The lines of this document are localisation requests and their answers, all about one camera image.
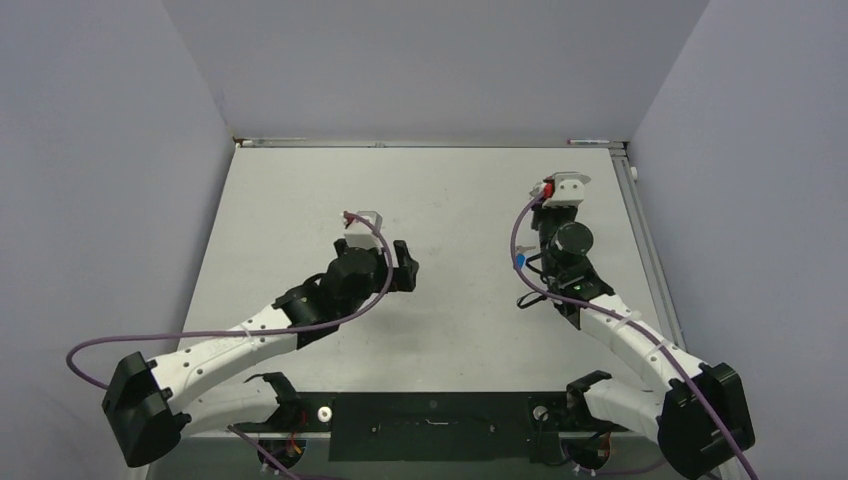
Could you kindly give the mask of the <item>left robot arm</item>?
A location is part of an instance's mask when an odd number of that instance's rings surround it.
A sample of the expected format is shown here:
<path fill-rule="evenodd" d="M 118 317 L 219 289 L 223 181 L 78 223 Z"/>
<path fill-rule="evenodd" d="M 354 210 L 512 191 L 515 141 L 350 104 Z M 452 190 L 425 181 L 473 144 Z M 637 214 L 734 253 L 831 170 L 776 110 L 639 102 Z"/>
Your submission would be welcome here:
<path fill-rule="evenodd" d="M 420 270 L 405 241 L 393 243 L 397 265 L 379 246 L 334 243 L 326 270 L 290 288 L 222 337 L 151 359 L 134 352 L 116 365 L 102 410 L 131 468 L 148 465 L 188 436 L 238 423 L 274 430 L 296 421 L 297 393 L 281 373 L 254 374 L 243 388 L 226 380 L 273 357 L 296 352 L 360 316 L 368 299 L 415 289 Z"/>

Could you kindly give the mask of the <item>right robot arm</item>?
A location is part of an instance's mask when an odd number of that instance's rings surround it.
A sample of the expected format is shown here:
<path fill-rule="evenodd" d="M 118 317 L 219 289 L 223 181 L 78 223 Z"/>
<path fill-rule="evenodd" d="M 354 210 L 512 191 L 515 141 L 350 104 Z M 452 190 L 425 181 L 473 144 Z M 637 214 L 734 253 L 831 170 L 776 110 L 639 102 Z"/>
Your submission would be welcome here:
<path fill-rule="evenodd" d="M 568 385 L 567 419 L 579 428 L 597 421 L 624 427 L 654 442 L 666 463 L 687 479 L 731 465 L 759 474 L 746 456 L 756 442 L 743 382 L 726 363 L 711 365 L 663 337 L 643 321 L 595 270 L 587 253 L 592 232 L 577 222 L 571 202 L 554 206 L 541 197 L 521 210 L 510 233 L 530 216 L 539 238 L 540 281 L 516 259 L 512 268 L 532 291 L 553 302 L 574 328 L 623 361 L 644 383 L 631 388 L 606 372 Z"/>

